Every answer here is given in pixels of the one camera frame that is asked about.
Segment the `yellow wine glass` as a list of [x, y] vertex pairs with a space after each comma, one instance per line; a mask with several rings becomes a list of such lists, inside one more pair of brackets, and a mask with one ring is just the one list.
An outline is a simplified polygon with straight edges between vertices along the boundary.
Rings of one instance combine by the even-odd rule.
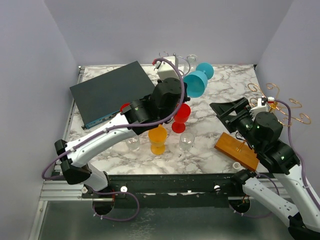
[[167, 130], [161, 124], [148, 131], [150, 150], [154, 155], [162, 155], [165, 152], [167, 135]]

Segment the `clear glass on silver rack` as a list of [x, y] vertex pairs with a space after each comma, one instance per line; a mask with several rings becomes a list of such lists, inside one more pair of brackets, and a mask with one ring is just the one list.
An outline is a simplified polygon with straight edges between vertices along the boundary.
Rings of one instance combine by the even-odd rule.
[[198, 60], [198, 57], [194, 54], [190, 54], [186, 57], [186, 62], [183, 68], [183, 71], [185, 74], [196, 70], [196, 67], [198, 65], [197, 60]]

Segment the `clear ribbed wine glass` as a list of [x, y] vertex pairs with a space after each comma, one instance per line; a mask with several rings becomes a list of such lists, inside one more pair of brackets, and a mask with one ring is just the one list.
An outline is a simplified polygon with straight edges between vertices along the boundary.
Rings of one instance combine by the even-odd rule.
[[191, 132], [183, 132], [179, 138], [179, 149], [188, 152], [194, 144], [195, 136]]

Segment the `blue wine glass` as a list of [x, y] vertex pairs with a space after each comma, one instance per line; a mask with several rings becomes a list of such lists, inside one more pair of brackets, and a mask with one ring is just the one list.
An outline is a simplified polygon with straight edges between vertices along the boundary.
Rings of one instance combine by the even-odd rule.
[[187, 84], [186, 93], [190, 98], [201, 97], [208, 85], [208, 80], [214, 76], [213, 66], [207, 62], [200, 63], [195, 71], [187, 74], [183, 81]]

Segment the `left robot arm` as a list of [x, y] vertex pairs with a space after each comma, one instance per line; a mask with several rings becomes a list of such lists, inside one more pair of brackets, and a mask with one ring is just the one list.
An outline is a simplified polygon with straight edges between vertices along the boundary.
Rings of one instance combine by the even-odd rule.
[[171, 77], [161, 80], [151, 94], [132, 101], [93, 132], [73, 141], [56, 141], [54, 146], [66, 182], [69, 185], [83, 183], [99, 197], [107, 197], [111, 191], [108, 175], [90, 166], [90, 160], [119, 142], [169, 121], [189, 100], [187, 86], [182, 79]]

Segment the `black mounting rail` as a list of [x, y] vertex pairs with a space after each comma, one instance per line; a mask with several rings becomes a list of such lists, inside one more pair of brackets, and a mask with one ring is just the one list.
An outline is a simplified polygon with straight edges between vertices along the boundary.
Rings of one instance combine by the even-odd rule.
[[91, 187], [82, 198], [115, 208], [229, 207], [245, 194], [232, 173], [110, 175], [102, 194]]

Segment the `aluminium frame rail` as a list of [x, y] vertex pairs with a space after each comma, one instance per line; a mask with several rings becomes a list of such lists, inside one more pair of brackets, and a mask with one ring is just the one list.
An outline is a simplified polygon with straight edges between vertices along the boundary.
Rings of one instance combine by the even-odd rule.
[[39, 200], [113, 202], [112, 197], [98, 197], [90, 187], [83, 184], [69, 185], [64, 180], [45, 180]]

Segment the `black network switch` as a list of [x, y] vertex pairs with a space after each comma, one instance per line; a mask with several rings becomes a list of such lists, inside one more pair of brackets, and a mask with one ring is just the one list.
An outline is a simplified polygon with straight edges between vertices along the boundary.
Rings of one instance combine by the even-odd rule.
[[124, 104], [153, 92], [155, 85], [138, 61], [70, 87], [84, 130], [114, 117]]

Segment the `red wine glass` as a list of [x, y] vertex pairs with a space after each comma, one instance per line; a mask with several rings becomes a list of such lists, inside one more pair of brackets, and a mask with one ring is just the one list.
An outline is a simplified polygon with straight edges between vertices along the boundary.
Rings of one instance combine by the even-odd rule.
[[123, 110], [126, 108], [126, 107], [128, 107], [130, 105], [130, 103], [125, 103], [125, 104], [123, 104], [122, 106], [121, 106], [121, 108], [120, 108], [120, 112], [123, 112]]
[[191, 108], [189, 105], [183, 103], [179, 108], [178, 112], [174, 116], [174, 122], [171, 126], [173, 132], [180, 134], [186, 129], [186, 121], [189, 119], [191, 114]]

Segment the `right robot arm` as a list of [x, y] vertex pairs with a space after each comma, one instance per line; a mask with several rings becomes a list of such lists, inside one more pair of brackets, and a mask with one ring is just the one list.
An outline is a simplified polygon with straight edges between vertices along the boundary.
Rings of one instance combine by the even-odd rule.
[[239, 132], [256, 154], [259, 162], [284, 187], [291, 201], [264, 186], [257, 174], [241, 170], [232, 177], [230, 191], [246, 194], [276, 215], [295, 240], [320, 238], [320, 198], [307, 180], [303, 160], [279, 137], [283, 125], [268, 110], [268, 104], [277, 100], [261, 97], [251, 108], [247, 98], [233, 102], [211, 103], [216, 117], [230, 132]]

